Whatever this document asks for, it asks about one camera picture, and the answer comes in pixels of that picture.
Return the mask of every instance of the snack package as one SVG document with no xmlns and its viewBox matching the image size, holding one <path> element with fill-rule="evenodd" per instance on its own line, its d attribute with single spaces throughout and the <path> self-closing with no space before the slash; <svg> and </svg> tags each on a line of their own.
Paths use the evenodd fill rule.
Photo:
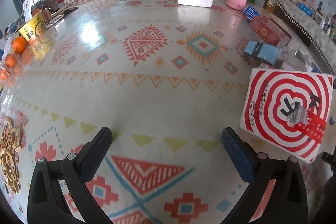
<svg viewBox="0 0 336 224">
<path fill-rule="evenodd" d="M 253 68 L 239 128 L 312 163 L 329 118 L 333 76 Z"/>
</svg>

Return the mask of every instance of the red triangle pattern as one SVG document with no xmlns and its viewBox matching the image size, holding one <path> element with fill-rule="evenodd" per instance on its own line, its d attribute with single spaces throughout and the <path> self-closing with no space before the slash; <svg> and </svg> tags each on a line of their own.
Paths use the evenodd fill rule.
<svg viewBox="0 0 336 224">
<path fill-rule="evenodd" d="M 153 222 L 140 211 L 113 219 L 112 221 L 114 224 L 153 224 Z"/>
<path fill-rule="evenodd" d="M 151 24 L 125 38 L 123 44 L 129 60 L 134 60 L 135 67 L 139 61 L 146 61 L 146 57 L 151 57 L 150 54 L 159 51 L 159 47 L 167 45 L 167 40 L 162 32 Z"/>
<path fill-rule="evenodd" d="M 112 156 L 115 164 L 128 182 L 145 194 L 184 171 L 182 166 L 156 164 L 142 160 Z"/>
</svg>

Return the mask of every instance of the glossy table surface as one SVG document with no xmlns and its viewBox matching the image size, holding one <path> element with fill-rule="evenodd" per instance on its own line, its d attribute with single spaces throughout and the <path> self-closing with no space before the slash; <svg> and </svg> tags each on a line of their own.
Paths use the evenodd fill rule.
<svg viewBox="0 0 336 224">
<path fill-rule="evenodd" d="M 1 183 L 15 213 L 26 223 L 39 157 L 63 159 L 109 127 L 113 143 L 87 187 L 114 223 L 220 223 L 247 187 L 221 145 L 223 128 L 234 128 L 257 152 L 289 156 L 238 130 L 254 65 L 242 52 L 248 40 L 260 40 L 248 24 L 225 0 L 211 8 L 96 0 L 48 29 L 49 52 L 3 103 L 15 122 L 19 112 L 29 119 L 21 190 L 7 195 Z M 315 168 L 300 165 L 313 193 Z"/>
</svg>

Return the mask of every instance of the red box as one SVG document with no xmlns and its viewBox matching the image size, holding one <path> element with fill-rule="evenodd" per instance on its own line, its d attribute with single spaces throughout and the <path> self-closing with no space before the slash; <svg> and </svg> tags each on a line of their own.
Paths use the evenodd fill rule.
<svg viewBox="0 0 336 224">
<path fill-rule="evenodd" d="M 291 37 L 276 22 L 267 17 L 255 16 L 250 22 L 250 27 L 267 44 L 277 46 L 280 41 L 289 42 Z"/>
</svg>

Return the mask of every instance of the instant noodle cup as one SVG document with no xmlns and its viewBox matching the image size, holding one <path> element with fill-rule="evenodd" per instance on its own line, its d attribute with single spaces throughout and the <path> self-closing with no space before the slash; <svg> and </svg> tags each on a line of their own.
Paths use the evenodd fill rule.
<svg viewBox="0 0 336 224">
<path fill-rule="evenodd" d="M 19 33 L 26 39 L 29 44 L 32 44 L 46 30 L 42 11 L 38 12 L 29 20 Z"/>
</svg>

